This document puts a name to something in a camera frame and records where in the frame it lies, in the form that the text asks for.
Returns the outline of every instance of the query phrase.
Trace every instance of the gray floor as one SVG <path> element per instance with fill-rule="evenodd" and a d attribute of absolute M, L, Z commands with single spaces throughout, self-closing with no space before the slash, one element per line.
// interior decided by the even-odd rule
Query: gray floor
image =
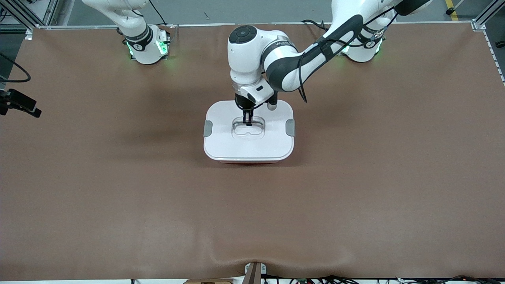
<path fill-rule="evenodd" d="M 9 57 L 11 60 L 15 60 L 18 55 L 19 47 L 21 42 L 25 38 L 25 34 L 0 34 L 0 52 Z M 0 75 L 4 78 L 8 78 L 12 70 L 12 63 L 0 57 Z"/>
<path fill-rule="evenodd" d="M 258 24 L 272 22 L 299 22 L 304 19 L 331 21 L 331 0 L 153 0 L 153 4 L 170 24 Z M 450 17 L 444 12 L 444 0 L 434 0 L 427 9 L 399 21 L 444 21 Z M 151 5 L 141 10 L 148 23 L 161 20 Z M 113 23 L 98 11 L 75 0 L 68 25 L 112 25 Z"/>
<path fill-rule="evenodd" d="M 460 20 L 471 20 L 476 18 L 489 3 L 491 3 L 491 0 L 465 0 L 461 6 L 458 7 L 456 13 Z M 486 23 L 486 33 L 496 56 L 496 60 L 502 69 L 505 68 L 505 48 L 498 49 L 495 46 L 496 42 L 505 40 L 505 8 L 502 8 Z"/>

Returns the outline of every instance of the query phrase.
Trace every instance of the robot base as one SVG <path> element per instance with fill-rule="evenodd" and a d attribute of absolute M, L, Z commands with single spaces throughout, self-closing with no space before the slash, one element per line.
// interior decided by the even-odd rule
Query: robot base
<path fill-rule="evenodd" d="M 293 109 L 279 100 L 277 109 L 266 104 L 254 110 L 252 126 L 242 122 L 235 101 L 221 101 L 207 111 L 204 150 L 222 163 L 271 164 L 286 159 L 294 147 Z"/>
<path fill-rule="evenodd" d="M 146 65 L 168 58 L 168 49 L 170 46 L 170 36 L 167 35 L 166 31 L 156 25 L 148 26 L 153 31 L 153 39 L 145 47 L 145 50 L 137 51 L 130 48 L 131 59 Z"/>
<path fill-rule="evenodd" d="M 375 44 L 373 41 L 369 42 L 368 44 L 374 45 L 371 48 L 367 49 L 364 47 L 348 48 L 345 52 L 342 52 L 342 54 L 354 62 L 363 63 L 370 61 L 379 52 L 382 40 L 378 44 Z"/>

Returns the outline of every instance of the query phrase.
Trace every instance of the green led light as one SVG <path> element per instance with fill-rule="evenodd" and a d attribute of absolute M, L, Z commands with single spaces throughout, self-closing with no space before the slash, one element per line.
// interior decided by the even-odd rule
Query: green led light
<path fill-rule="evenodd" d="M 130 50 L 130 54 L 131 54 L 132 56 L 135 56 L 135 55 L 133 55 L 133 50 L 131 50 L 131 46 L 130 46 L 130 44 L 129 44 L 128 42 L 126 42 L 126 46 L 127 46 L 127 47 L 128 47 L 128 49 Z"/>
<path fill-rule="evenodd" d="M 162 41 L 156 41 L 158 44 L 158 48 L 160 49 L 161 54 L 166 54 L 167 53 L 167 45 L 166 43 L 163 43 Z"/>
<path fill-rule="evenodd" d="M 377 44 L 377 49 L 375 50 L 375 53 L 379 52 L 381 44 L 382 44 L 382 40 L 380 40 L 379 43 Z"/>

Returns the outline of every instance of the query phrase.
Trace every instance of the brown table surface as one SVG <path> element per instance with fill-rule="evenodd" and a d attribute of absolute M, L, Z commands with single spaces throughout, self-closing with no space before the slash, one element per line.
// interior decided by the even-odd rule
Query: brown table surface
<path fill-rule="evenodd" d="M 287 32 L 298 47 L 315 27 Z M 468 23 L 395 24 L 373 61 L 336 58 L 297 92 L 278 164 L 203 151 L 231 100 L 234 27 L 180 28 L 143 66 L 114 30 L 36 30 L 0 118 L 0 279 L 505 277 L 505 88 Z M 15 70 L 12 77 L 22 77 Z"/>

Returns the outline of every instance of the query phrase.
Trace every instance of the table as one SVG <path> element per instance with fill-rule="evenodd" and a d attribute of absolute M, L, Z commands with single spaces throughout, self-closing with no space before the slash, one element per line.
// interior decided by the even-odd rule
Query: table
<path fill-rule="evenodd" d="M 321 31 L 281 29 L 302 48 Z M 297 92 L 292 155 L 203 151 L 231 100 L 233 26 L 181 27 L 170 58 L 114 30 L 35 30 L 0 118 L 0 279 L 230 277 L 249 261 L 315 277 L 505 277 L 505 88 L 469 23 L 394 24 L 373 61 L 335 58 Z M 12 77 L 21 77 L 14 70 Z"/>

